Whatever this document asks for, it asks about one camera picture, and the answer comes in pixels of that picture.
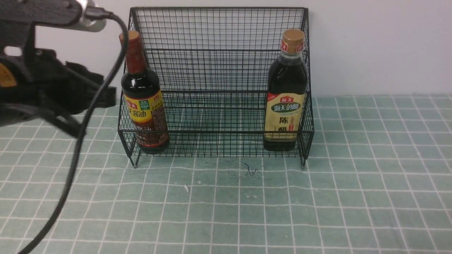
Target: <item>bottle neck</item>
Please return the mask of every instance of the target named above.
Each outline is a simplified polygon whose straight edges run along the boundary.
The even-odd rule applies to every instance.
[[[141,41],[130,43],[126,54],[126,66],[127,72],[130,74],[139,74],[146,70],[147,65]]]
[[[281,50],[281,53],[278,56],[278,60],[280,63],[285,65],[297,65],[301,62],[301,52],[289,54]]]

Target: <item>wire rack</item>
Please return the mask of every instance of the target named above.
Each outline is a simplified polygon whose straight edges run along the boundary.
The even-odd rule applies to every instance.
[[[170,145],[159,155],[290,156],[304,166],[314,136],[311,82],[295,149],[267,151],[263,136],[268,69],[281,35],[290,28],[305,32],[309,70],[308,27],[306,8],[131,8],[129,29],[141,33],[163,91]],[[138,132],[121,96],[118,133],[134,166],[146,155]]]

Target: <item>yellow label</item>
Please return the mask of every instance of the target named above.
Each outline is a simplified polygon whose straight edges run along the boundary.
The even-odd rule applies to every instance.
[[[133,99],[125,96],[130,118],[135,122],[149,122],[152,120],[152,111],[163,106],[162,92],[145,99]]]
[[[267,94],[266,132],[296,132],[300,126],[305,94]],[[296,133],[267,133],[270,141],[295,141]]]
[[[0,63],[0,87],[17,86],[16,79],[6,66]]]

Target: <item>red logo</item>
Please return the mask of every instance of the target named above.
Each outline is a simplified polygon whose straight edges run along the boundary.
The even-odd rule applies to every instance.
[[[279,94],[272,94],[272,93],[268,93],[267,94],[267,101],[271,101],[272,99],[276,98]]]
[[[281,41],[281,49],[282,51],[287,52],[287,43],[285,41]]]
[[[282,98],[279,100],[279,102],[282,102],[282,103],[292,103],[292,102],[293,102],[293,97],[290,97],[290,96],[284,96],[284,97],[282,97]]]
[[[297,46],[297,52],[303,51],[304,45],[303,43]]]
[[[138,106],[135,103],[132,103],[128,100],[127,101],[127,105],[129,106],[129,108],[133,108],[133,109],[137,109],[138,110]]]

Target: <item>dark liquid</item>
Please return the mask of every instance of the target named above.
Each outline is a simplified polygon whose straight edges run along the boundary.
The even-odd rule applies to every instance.
[[[279,56],[268,71],[268,92],[272,94],[304,94],[307,83],[308,70],[301,57],[288,59]],[[264,137],[264,148],[269,151],[290,151],[295,147],[295,143],[296,140],[276,141]]]
[[[121,86],[124,94],[130,98],[148,98],[160,91],[159,77],[158,75],[150,70],[146,69],[143,73],[130,74],[125,73],[121,79]],[[137,128],[150,128],[155,130],[153,123],[138,123],[134,122]],[[137,132],[137,139],[142,142],[137,142],[138,147],[147,154],[157,154],[161,153],[170,144],[170,138],[166,132]],[[160,140],[166,139],[167,141],[160,146],[152,146],[152,144],[157,144]]]

